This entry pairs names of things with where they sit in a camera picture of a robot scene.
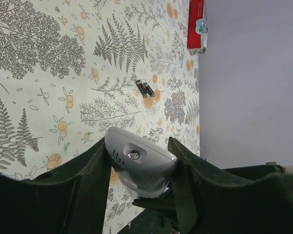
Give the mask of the white remote control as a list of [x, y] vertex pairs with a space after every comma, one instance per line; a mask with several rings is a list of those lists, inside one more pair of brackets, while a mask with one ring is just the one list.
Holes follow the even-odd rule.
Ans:
[[118, 127], [106, 132], [105, 148], [121, 183], [134, 199], [163, 194], [178, 164], [168, 150]]

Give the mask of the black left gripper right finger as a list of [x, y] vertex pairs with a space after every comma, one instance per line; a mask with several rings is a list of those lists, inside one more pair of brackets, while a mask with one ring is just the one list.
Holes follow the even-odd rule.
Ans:
[[175, 138], [168, 150], [179, 166], [159, 198], [143, 208], [124, 234], [293, 234], [293, 173], [277, 163], [220, 169]]

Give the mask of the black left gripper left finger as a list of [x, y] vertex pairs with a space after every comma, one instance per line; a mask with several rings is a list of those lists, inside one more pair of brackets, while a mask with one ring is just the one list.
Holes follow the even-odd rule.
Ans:
[[111, 166], [103, 139], [35, 179], [0, 175], [0, 234], [100, 234]]

